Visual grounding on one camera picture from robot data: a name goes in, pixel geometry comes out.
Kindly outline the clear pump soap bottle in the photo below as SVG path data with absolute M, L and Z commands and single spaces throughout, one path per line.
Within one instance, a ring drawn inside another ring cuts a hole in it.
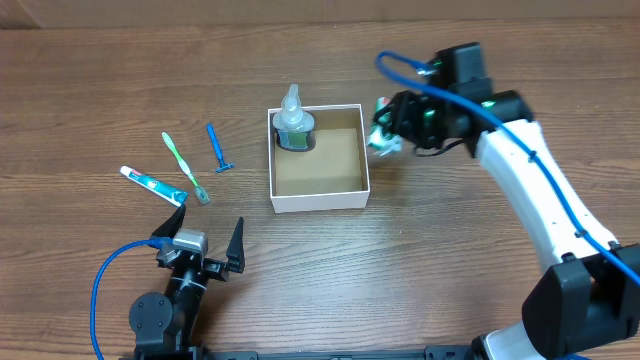
M 274 115 L 272 125 L 280 148 L 292 152 L 307 152 L 315 147 L 314 117 L 302 108 L 299 86 L 291 84 Z

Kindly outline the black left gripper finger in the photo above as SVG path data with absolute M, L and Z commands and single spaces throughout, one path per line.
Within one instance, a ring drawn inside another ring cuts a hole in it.
M 181 205 L 163 224 L 161 224 L 151 234 L 151 236 L 156 238 L 174 238 L 176 233 L 182 227 L 185 215 L 186 206 Z
M 240 217 L 236 223 L 233 235 L 230 239 L 226 256 L 227 266 L 230 272 L 243 273 L 245 269 L 245 252 L 243 244 L 244 218 Z

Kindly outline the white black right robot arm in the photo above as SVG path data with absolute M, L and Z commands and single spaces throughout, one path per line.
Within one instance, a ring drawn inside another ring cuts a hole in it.
M 586 208 L 515 91 L 411 91 L 381 98 L 373 142 L 403 138 L 427 155 L 462 144 L 493 177 L 529 233 L 542 276 L 521 319 L 467 346 L 436 345 L 427 357 L 569 359 L 639 331 L 639 248 L 623 246 Z

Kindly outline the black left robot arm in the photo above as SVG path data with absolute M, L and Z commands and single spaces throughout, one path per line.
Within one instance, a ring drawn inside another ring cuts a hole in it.
M 217 356 L 192 340 L 202 298 L 211 280 L 226 282 L 231 273 L 245 269 L 244 220 L 231 236 L 225 261 L 211 259 L 208 238 L 183 226 L 186 207 L 180 206 L 150 236 L 158 249 L 160 268 L 171 271 L 165 290 L 148 292 L 132 304 L 129 323 L 135 333 L 136 359 L 215 359 Z

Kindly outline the green soap bar pack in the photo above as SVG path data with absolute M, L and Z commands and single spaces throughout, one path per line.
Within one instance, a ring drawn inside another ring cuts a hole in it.
M 367 138 L 367 146 L 374 150 L 374 154 L 385 157 L 402 151 L 403 139 L 386 129 L 391 124 L 391 99 L 380 97 L 376 100 L 371 132 Z

